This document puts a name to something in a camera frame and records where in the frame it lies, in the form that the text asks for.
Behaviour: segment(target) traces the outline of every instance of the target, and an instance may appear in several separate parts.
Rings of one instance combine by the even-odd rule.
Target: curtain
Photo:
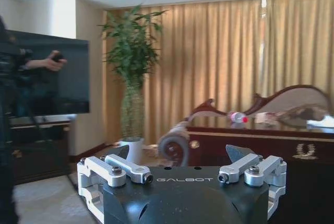
[[[115,15],[120,15],[123,10],[112,11]],[[108,12],[104,12],[104,21],[106,23]],[[105,129],[105,139],[107,144],[119,141],[121,135],[121,105],[124,86],[120,78],[112,71],[112,64],[105,62],[106,53],[111,50],[113,41],[108,38],[103,40],[103,124]]]
[[[147,75],[143,90],[146,144],[157,143],[209,98],[221,111],[246,110],[259,89],[260,0],[147,7],[141,12],[161,10],[168,12],[161,17],[163,34],[155,35],[159,64]],[[107,83],[114,82],[112,76],[107,72]],[[114,142],[120,137],[121,88],[114,83],[106,89],[107,136]],[[215,117],[195,124],[217,127],[223,122]]]
[[[314,85],[334,98],[334,0],[267,0],[262,95]]]

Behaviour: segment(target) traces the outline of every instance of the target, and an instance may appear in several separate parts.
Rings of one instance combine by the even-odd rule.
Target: screw
[[[113,173],[113,175],[119,175],[122,173],[122,168],[120,166],[113,166],[111,168],[111,172]]]
[[[151,183],[153,181],[153,175],[150,173],[147,173],[144,175],[144,183],[148,184]]]
[[[218,181],[225,184],[229,181],[229,176],[225,173],[219,174],[218,175]]]
[[[249,172],[250,172],[251,174],[259,174],[259,172],[260,172],[260,168],[259,168],[258,166],[251,166],[251,167],[249,168]]]

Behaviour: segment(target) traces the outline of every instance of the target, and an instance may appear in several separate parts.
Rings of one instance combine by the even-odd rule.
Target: television
[[[19,72],[16,85],[34,116],[46,117],[89,113],[89,43],[36,33],[8,30],[21,49],[31,50],[32,60],[46,58],[53,50],[67,64],[59,72],[45,68]],[[10,104],[12,119],[25,119],[27,110],[17,99]]]

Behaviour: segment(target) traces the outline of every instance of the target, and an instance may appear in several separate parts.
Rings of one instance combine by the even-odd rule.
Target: sofa armrest
[[[189,135],[186,126],[187,121],[182,121],[174,126],[159,140],[159,155],[171,160],[174,166],[187,166],[189,161]]]

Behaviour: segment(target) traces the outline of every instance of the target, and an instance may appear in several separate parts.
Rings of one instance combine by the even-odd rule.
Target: floor
[[[105,150],[95,156],[100,157]],[[143,165],[170,166],[154,149],[144,150]],[[77,183],[75,164],[71,178]],[[18,185],[15,188],[20,224],[94,223],[65,176]]]

